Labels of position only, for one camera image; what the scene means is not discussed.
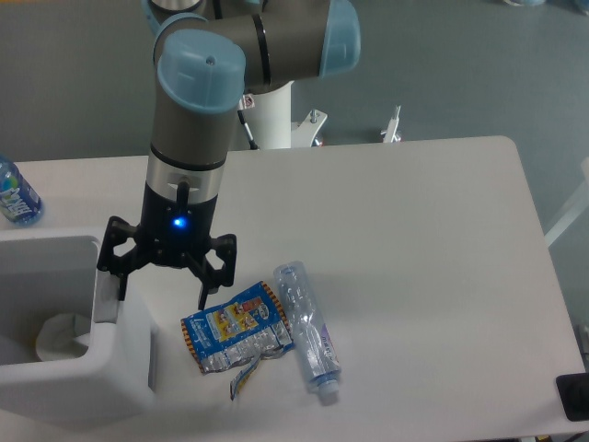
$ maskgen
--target white table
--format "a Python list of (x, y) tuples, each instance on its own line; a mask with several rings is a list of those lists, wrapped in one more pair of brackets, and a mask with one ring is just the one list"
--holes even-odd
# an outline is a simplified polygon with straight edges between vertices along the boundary
[[(19, 166), (47, 205), (37, 227), (139, 219), (145, 157)], [(230, 153), (213, 231), (224, 233), (237, 234), (236, 283), (208, 305), (303, 261), (343, 368), (337, 404), (305, 391), (293, 352), (264, 361), (231, 402), (236, 372), (203, 377), (180, 333), (198, 281), (148, 266), (131, 282), (161, 328), (158, 409), (67, 426), (0, 412), (2, 440), (428, 442), (589, 429), (560, 405), (555, 377), (583, 364), (508, 139)]]

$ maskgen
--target black cable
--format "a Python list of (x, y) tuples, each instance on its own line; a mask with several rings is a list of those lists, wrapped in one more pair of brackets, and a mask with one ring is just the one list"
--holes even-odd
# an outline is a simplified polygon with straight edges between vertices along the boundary
[(220, 20), (223, 18), (223, 11), (221, 10), (221, 0), (213, 0), (214, 19)]
[(254, 141), (254, 135), (251, 133), (251, 131), (249, 129), (248, 122), (246, 122), (246, 118), (243, 116), (243, 111), (238, 110), (237, 116), (239, 117), (239, 122), (241, 122), (241, 125), (244, 128), (244, 131), (246, 131), (246, 137), (247, 137), (248, 143), (249, 143), (249, 150), (260, 150), (260, 147)]

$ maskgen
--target bottle label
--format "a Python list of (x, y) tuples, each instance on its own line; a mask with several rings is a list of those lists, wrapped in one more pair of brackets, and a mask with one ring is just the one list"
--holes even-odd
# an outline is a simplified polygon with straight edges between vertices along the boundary
[(321, 328), (321, 343), (323, 344), (323, 355), (336, 366), (340, 366), (340, 361), (338, 361), (338, 357), (335, 354), (335, 349), (333, 348), (333, 343), (331, 343), (328, 328), (325, 324)]
[(2, 183), (0, 209), (12, 222), (24, 221), (35, 216), (40, 210), (39, 195), (25, 179), (12, 176)]

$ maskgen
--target plastic water bottle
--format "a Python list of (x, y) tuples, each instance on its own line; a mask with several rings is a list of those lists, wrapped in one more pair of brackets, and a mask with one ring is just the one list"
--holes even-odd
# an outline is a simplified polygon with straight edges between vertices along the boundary
[(43, 213), (43, 202), (18, 171), (17, 165), (0, 155), (0, 212), (13, 223), (25, 226)]
[(315, 293), (302, 262), (290, 262), (274, 270), (278, 297), (290, 321), (294, 348), (310, 390), (325, 400), (339, 390), (340, 362), (319, 311)]

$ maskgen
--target black object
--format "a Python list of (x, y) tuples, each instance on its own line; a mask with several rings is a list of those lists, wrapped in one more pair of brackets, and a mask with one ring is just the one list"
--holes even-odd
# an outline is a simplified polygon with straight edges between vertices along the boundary
[(589, 421), (589, 373), (558, 376), (556, 385), (567, 418)]
[[(102, 242), (97, 268), (119, 277), (119, 300), (125, 299), (130, 273), (148, 263), (183, 269), (188, 267), (202, 282), (199, 310), (204, 309), (209, 294), (219, 286), (231, 286), (235, 278), (237, 238), (223, 235), (211, 238), (216, 197), (204, 203), (188, 204), (188, 183), (179, 183), (177, 200), (171, 202), (145, 185), (144, 207), (139, 226), (131, 226), (123, 219), (112, 216)], [(115, 247), (132, 238), (135, 247), (117, 256)], [(214, 250), (223, 262), (221, 269), (206, 259)]]

